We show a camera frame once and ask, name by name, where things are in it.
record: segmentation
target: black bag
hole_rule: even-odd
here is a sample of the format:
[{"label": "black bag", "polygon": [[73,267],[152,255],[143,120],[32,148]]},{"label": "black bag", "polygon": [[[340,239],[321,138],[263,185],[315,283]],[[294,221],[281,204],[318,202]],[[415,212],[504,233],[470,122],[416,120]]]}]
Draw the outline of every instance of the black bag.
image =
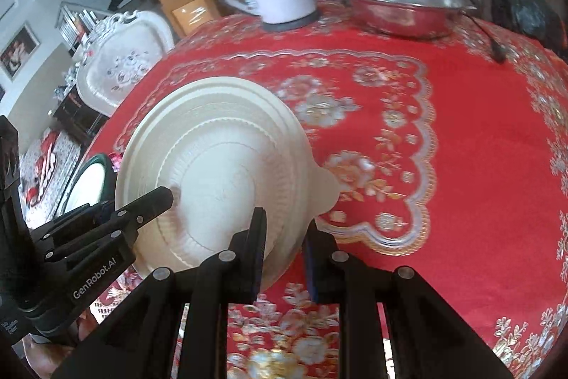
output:
[{"label": "black bag", "polygon": [[564,49],[562,20],[545,0],[491,0],[493,23],[540,41],[557,55]]}]

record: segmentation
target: stainless steel pot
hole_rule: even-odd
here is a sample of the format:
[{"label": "stainless steel pot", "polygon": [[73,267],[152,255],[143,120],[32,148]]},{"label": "stainless steel pot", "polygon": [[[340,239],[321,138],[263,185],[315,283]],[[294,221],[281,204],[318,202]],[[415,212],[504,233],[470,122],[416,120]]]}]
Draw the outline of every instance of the stainless steel pot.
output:
[{"label": "stainless steel pot", "polygon": [[446,36],[458,16],[475,11],[466,0],[345,0],[355,19],[386,34],[419,39]]}]

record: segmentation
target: white chair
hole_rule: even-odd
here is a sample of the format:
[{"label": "white chair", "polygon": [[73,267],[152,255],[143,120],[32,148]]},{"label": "white chair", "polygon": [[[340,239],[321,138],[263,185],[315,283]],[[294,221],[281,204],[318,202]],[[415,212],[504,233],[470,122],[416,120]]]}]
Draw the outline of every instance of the white chair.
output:
[{"label": "white chair", "polygon": [[168,23],[153,12],[116,13],[87,39],[77,91],[83,102],[106,116],[174,47]]}]

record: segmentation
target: white plate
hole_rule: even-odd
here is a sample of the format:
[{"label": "white plate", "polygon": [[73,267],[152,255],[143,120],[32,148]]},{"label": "white plate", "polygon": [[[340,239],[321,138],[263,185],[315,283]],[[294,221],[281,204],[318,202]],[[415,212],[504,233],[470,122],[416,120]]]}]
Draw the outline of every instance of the white plate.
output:
[{"label": "white plate", "polygon": [[262,287],[276,281],[310,220],[339,197],[337,180],[314,162],[294,114],[265,88],[234,77],[186,85],[137,127],[116,184],[122,207],[157,186],[174,206],[140,230],[136,269],[199,265],[247,229],[255,206],[267,214]]}]

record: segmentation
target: cabinet drawer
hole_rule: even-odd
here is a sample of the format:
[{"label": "cabinet drawer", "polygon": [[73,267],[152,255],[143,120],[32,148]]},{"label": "cabinet drawer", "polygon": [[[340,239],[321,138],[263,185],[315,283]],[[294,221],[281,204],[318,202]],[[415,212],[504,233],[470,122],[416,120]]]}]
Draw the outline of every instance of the cabinet drawer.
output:
[{"label": "cabinet drawer", "polygon": [[214,18],[205,0],[189,2],[172,11],[172,14],[180,23],[185,34],[189,34],[198,26]]}]

